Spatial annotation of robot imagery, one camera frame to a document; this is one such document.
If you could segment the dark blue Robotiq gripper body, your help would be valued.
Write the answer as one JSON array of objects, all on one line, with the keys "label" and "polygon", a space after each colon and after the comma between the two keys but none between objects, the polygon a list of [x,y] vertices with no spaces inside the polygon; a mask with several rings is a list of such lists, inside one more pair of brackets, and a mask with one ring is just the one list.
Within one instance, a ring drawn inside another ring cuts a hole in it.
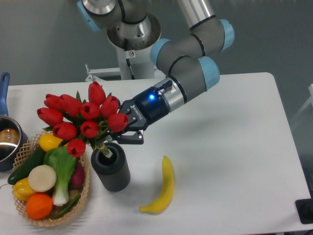
[{"label": "dark blue Robotiq gripper body", "polygon": [[119,113],[129,117],[125,131],[138,131],[146,130],[149,125],[169,114],[169,108],[156,88],[148,88],[124,101]]}]

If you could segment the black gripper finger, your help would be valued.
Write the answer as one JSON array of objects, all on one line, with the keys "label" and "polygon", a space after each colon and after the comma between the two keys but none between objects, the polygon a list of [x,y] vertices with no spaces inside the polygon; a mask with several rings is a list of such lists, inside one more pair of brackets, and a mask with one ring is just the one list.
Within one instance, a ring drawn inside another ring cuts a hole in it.
[{"label": "black gripper finger", "polygon": [[111,132],[107,136],[107,142],[116,141],[118,144],[143,144],[143,130],[131,131],[130,134]]}]

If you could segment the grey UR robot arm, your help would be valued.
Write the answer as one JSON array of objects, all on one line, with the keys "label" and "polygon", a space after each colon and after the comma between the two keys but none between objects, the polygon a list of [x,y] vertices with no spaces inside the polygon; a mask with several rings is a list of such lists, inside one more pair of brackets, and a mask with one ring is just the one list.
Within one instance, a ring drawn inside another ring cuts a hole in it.
[{"label": "grey UR robot arm", "polygon": [[179,1],[190,34],[178,42],[161,38],[160,24],[144,0],[80,0],[77,6],[92,30],[107,30],[123,80],[153,78],[156,70],[165,75],[122,103],[120,112],[129,116],[129,123],[100,143],[142,144],[149,125],[218,83],[220,71],[210,56],[234,42],[232,25],[218,19],[207,0]]}]

